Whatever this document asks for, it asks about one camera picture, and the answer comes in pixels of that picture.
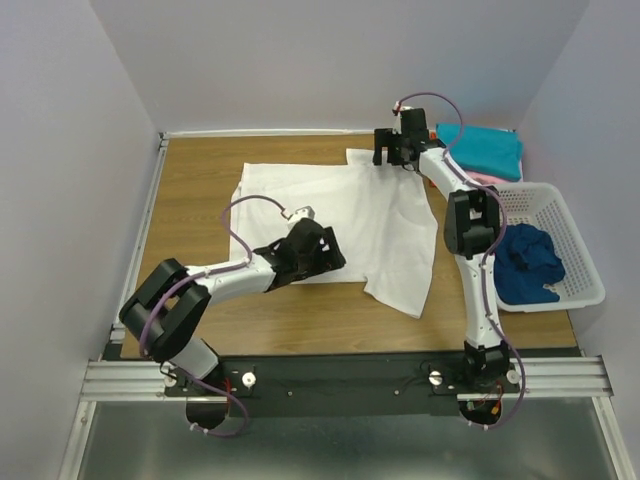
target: dark blue garment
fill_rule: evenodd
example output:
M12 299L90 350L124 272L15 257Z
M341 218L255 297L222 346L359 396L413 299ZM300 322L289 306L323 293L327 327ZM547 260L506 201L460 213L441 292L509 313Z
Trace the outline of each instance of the dark blue garment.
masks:
M562 260L555 254L553 240L536 227L513 225L496 249L494 279L496 290L509 305L549 303L560 300L544 288L564 278Z

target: white connector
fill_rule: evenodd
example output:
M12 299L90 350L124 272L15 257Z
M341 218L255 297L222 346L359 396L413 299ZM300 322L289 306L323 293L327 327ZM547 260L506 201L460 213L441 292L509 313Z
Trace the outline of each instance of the white connector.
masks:
M314 212L313 208L311 208L309 205L299 208L295 212L293 212L293 215L291 215L287 220L287 227L289 228L289 230L291 230L293 226L303 218L310 218L311 220L313 220L315 216L316 212Z

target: white cloth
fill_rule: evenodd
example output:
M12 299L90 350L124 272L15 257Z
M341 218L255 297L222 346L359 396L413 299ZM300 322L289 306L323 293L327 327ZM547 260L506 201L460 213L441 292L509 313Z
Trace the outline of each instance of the white cloth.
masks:
M399 167L371 164L373 152L347 150L348 165L245 164L234 199L267 195L289 211L311 206L315 220L334 229L347 264L305 283L367 282L364 291L420 317L431 284L438 224L421 178ZM272 204L240 203L231 227L252 248L288 233ZM245 256L233 239L230 260Z

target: blue cloth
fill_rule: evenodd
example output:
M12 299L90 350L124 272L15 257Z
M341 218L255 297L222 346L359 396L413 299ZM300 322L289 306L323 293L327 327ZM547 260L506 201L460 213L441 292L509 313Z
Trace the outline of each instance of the blue cloth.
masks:
M459 125L436 125L436 134L445 145L451 143L459 131ZM517 182L522 176L522 142L518 140L516 132L464 127L462 138L451 149L451 156L465 170L494 175L511 182Z
M494 281L496 291L509 305L551 303L560 297L544 288L564 278L562 260L555 254L547 232L531 225L507 227L496 249Z

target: white knob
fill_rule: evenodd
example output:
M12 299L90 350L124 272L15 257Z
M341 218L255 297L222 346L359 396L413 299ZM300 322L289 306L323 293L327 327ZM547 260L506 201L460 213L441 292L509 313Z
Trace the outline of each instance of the white knob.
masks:
M507 372L507 380L509 381L509 383L516 385L520 382L520 374L515 370L509 370Z
M242 376L242 384L251 388L256 384L256 376L252 372L247 372Z

